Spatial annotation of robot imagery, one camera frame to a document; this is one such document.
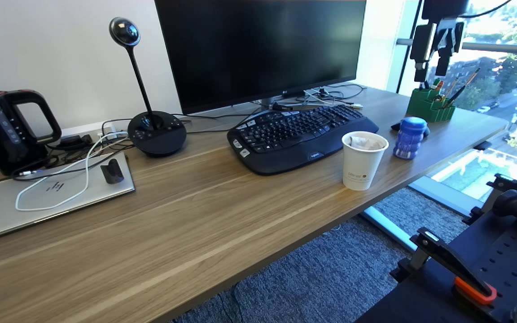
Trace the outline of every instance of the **kettle handle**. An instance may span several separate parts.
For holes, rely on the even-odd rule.
[[[17,105],[35,103],[39,106],[39,109],[43,112],[43,116],[45,116],[45,119],[51,126],[52,132],[50,135],[46,135],[45,137],[35,137],[38,144],[52,143],[53,141],[57,141],[61,138],[61,127],[59,127],[55,116],[41,94],[33,90],[18,90],[5,93],[4,98],[8,104],[16,110],[16,113],[19,116],[21,116],[21,112],[17,109]]]

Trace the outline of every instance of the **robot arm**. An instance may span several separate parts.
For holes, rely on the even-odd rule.
[[[457,22],[458,16],[465,14],[469,0],[424,0],[422,19],[428,24],[416,27],[410,59],[415,61],[415,82],[424,82],[428,64],[435,52],[440,59],[436,75],[447,73],[450,57],[462,45],[464,23]]]

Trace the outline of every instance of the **green pen holder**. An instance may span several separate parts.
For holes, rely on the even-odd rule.
[[[435,101],[434,98],[437,95],[439,95],[437,90],[420,90],[415,88],[412,91],[412,96],[410,96],[406,115],[422,118],[426,122],[439,122],[451,119],[456,107],[451,105],[443,109],[443,105],[448,99]]]

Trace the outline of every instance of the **black monitor screen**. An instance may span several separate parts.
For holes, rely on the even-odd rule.
[[[364,0],[156,0],[184,113],[355,79]]]

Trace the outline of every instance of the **white paper cup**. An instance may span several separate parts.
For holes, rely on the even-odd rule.
[[[351,136],[373,139],[384,144],[384,147],[376,150],[358,149],[351,146]],[[375,133],[353,131],[343,135],[342,145],[344,146],[344,168],[342,170],[344,186],[355,191],[367,190],[376,174],[380,159],[388,148],[388,141]]]

